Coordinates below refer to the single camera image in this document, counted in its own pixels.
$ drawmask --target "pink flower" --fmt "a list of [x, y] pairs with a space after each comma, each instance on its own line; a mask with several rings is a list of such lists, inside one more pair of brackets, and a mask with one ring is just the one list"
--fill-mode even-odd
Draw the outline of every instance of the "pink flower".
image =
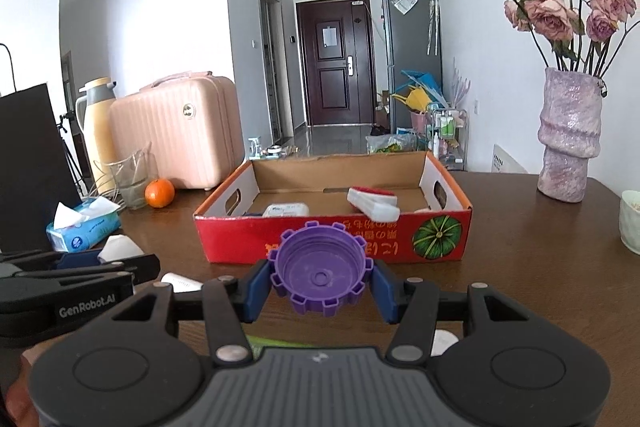
[[524, 7], [536, 33], [551, 41], [574, 38], [572, 22], [577, 21], [578, 15], [569, 10], [564, 0], [531, 0]]
[[591, 12], [587, 18], [587, 35], [594, 42], [604, 42], [618, 29], [618, 23], [599, 9]]
[[636, 0], [589, 0], [592, 10], [606, 14], [613, 22], [626, 22], [636, 13]]
[[511, 23], [511, 25], [516, 28], [519, 32], [528, 32], [531, 31], [531, 26], [529, 22], [523, 18], [520, 19], [518, 17], [518, 5], [513, 1], [505, 1], [504, 3], [504, 14]]
[[633, 17], [636, 14], [636, 0], [622, 0], [627, 15]]

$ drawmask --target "gray refrigerator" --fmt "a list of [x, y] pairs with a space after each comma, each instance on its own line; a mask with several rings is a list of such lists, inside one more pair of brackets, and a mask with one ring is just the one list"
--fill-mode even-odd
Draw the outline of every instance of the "gray refrigerator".
[[[393, 5], [393, 0], [382, 0], [385, 17], [386, 63], [389, 78], [389, 92], [393, 93], [409, 79], [402, 70], [431, 73], [442, 88], [442, 60], [440, 36], [435, 26], [431, 36], [431, 54], [427, 54], [429, 44], [429, 16], [431, 0], [418, 2], [405, 15]], [[438, 39], [438, 55], [435, 42]], [[411, 115], [406, 106], [391, 99], [389, 121], [391, 133], [398, 127], [411, 127]]]

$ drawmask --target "tile floor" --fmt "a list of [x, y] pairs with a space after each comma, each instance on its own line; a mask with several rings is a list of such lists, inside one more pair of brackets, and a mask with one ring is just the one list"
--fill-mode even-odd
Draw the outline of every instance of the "tile floor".
[[299, 147], [299, 156], [327, 154], [366, 154], [370, 125], [302, 127], [284, 146]]

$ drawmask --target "ceramic cup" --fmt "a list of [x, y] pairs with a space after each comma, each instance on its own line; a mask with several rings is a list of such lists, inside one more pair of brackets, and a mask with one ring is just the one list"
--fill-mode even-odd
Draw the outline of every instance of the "ceramic cup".
[[629, 250], [640, 255], [640, 192], [636, 190], [625, 190], [622, 193], [620, 238]]

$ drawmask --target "blue tissue pack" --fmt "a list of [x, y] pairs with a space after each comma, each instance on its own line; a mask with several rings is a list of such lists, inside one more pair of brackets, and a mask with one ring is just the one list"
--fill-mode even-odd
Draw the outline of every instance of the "blue tissue pack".
[[[81, 212], [94, 200], [95, 198], [90, 198], [76, 206], [74, 210]], [[94, 219], [88, 219], [65, 229], [54, 229], [53, 223], [49, 223], [47, 236], [49, 236], [49, 241], [55, 251], [75, 253], [94, 247], [119, 228], [120, 218], [117, 210], [114, 210], [110, 214], [94, 217]]]

